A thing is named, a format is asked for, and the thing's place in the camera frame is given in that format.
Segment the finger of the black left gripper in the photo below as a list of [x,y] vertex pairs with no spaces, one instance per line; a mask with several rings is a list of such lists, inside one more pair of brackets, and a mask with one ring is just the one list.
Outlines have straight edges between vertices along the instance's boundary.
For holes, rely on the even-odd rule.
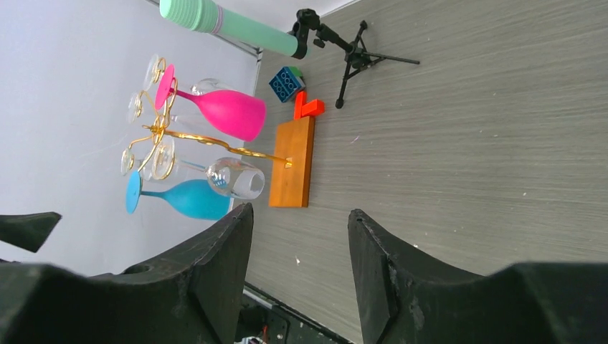
[[1,215],[1,241],[36,253],[62,219],[56,212]]

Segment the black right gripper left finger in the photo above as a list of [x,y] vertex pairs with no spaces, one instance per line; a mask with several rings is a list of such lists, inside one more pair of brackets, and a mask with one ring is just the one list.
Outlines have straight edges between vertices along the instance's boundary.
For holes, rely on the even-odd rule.
[[232,343],[254,211],[241,204],[203,232],[94,277],[48,264],[1,265],[3,343]]

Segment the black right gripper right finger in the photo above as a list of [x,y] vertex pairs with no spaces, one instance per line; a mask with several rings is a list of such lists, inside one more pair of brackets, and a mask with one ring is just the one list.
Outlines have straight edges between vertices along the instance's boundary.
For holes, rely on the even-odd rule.
[[605,343],[605,263],[447,264],[360,209],[348,242],[365,343]]

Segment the blue wine glass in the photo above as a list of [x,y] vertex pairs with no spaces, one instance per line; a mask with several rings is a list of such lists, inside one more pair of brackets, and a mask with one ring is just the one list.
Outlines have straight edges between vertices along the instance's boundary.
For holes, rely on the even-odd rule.
[[209,221],[220,220],[229,212],[231,198],[216,193],[205,179],[191,179],[165,191],[144,191],[139,172],[129,175],[125,192],[125,209],[132,214],[142,196],[166,201],[180,214]]

